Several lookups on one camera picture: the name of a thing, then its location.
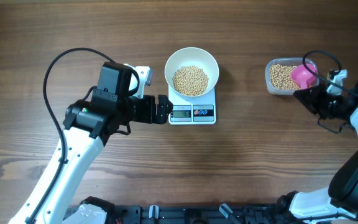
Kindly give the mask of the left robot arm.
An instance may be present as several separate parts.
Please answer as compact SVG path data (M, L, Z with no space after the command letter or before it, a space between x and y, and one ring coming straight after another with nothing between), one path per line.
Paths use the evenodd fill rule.
M148 66L106 62L91 101L67 108L63 138L37 185L11 223L116 223L114 204L88 197L70 216L70 202L91 163L109 137L131 121L165 124L172 103L165 95L145 95L151 83Z

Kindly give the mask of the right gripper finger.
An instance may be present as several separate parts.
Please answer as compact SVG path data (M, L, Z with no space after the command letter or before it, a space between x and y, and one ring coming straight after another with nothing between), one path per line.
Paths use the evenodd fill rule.
M318 93L314 91L295 91L293 96L312 114L316 114Z
M315 97L319 95L321 92L326 91L326 85L325 84L319 84L316 86L312 86L310 88L304 89L304 90L297 90L296 96L297 97Z

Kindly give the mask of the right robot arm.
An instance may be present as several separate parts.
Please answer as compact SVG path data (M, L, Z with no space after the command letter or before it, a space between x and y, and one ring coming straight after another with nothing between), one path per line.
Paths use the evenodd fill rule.
M358 137L358 81L347 97L331 95L324 84L297 90L294 97L321 119L343 119ZM336 172L328 187L297 192L288 206L288 222L321 223L347 219L358 222L358 150Z

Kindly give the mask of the pink plastic scoop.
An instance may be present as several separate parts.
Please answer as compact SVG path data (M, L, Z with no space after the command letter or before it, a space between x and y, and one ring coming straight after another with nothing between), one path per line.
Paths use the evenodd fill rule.
M301 90L304 90L311 86L316 80L316 77L313 75L315 72L315 66L308 63L306 67L304 65L297 66L291 72L290 77Z

